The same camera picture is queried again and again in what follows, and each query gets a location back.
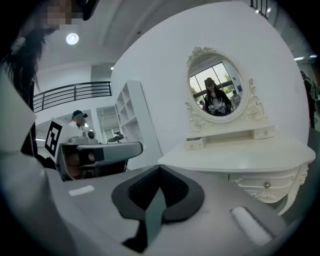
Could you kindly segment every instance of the vanity table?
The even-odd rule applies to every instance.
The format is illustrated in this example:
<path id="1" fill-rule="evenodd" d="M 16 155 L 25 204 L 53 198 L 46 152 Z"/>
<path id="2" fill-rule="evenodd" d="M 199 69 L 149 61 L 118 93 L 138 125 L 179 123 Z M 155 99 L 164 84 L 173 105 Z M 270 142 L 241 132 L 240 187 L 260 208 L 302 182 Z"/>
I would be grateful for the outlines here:
<path id="1" fill-rule="evenodd" d="M 202 58 L 207 61 L 211 55 L 213 59 L 228 61 L 242 82 L 239 106 L 222 117 L 200 108 L 190 90 L 190 78 L 195 70 L 193 64 L 199 66 Z M 269 123 L 256 95 L 253 79 L 227 53 L 196 47 L 188 58 L 186 78 L 189 135 L 158 163 L 219 176 L 264 203 L 282 200 L 276 209 L 282 215 L 293 204 L 299 187 L 304 184 L 308 164 L 316 158 L 315 152 Z"/>

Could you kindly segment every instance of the white column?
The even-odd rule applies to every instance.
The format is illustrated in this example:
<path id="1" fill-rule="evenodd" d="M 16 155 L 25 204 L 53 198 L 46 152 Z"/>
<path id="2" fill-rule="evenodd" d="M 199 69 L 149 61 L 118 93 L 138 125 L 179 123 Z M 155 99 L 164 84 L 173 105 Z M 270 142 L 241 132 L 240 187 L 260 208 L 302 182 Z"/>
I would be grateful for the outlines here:
<path id="1" fill-rule="evenodd" d="M 92 118 L 95 138 L 98 140 L 98 142 L 105 144 L 104 137 L 103 137 L 102 132 L 100 130 L 100 124 L 99 124 L 97 109 L 96 108 L 91 108 L 90 111 L 91 111 L 91 118 Z"/>
<path id="2" fill-rule="evenodd" d="M 107 144 L 108 138 L 107 138 L 106 132 L 105 132 L 105 130 L 102 130 L 101 132 L 102 132 L 105 144 Z"/>

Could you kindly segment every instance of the balcony railing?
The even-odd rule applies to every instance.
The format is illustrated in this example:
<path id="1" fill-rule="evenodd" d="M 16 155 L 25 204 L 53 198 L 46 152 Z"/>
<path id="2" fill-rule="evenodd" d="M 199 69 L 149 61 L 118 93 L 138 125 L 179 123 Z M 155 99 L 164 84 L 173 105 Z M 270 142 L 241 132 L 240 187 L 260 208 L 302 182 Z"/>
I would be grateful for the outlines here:
<path id="1" fill-rule="evenodd" d="M 33 97 L 33 110 L 37 113 L 67 102 L 111 95 L 109 81 L 75 83 L 35 95 Z"/>

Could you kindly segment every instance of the cap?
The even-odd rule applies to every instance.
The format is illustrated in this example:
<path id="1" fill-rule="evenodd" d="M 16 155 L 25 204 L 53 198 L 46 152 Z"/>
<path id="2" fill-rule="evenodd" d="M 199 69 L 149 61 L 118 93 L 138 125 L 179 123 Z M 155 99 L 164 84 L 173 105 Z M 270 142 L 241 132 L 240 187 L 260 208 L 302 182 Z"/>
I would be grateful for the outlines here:
<path id="1" fill-rule="evenodd" d="M 77 116 L 77 115 L 79 115 L 79 114 L 84 114 L 84 113 L 82 113 L 80 110 L 76 110 L 76 111 L 74 111 L 73 112 L 73 114 L 72 114 L 72 118 L 74 118 L 75 116 Z"/>

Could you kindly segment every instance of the black hat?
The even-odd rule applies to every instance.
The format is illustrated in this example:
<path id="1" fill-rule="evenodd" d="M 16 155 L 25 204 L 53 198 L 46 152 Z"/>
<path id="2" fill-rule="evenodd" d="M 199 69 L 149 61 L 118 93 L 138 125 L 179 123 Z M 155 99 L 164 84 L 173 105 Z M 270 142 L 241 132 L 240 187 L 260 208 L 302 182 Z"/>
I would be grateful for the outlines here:
<path id="1" fill-rule="evenodd" d="M 80 110 L 74 111 L 73 114 L 72 114 L 72 119 L 73 119 L 75 116 L 79 115 L 79 114 L 83 114 L 83 113 L 82 113 Z M 84 117 L 84 118 L 87 118 L 88 115 L 87 115 L 87 114 L 83 114 L 83 117 Z"/>
<path id="2" fill-rule="evenodd" d="M 75 0 L 78 7 L 82 10 L 82 19 L 87 21 L 94 14 L 100 0 Z"/>

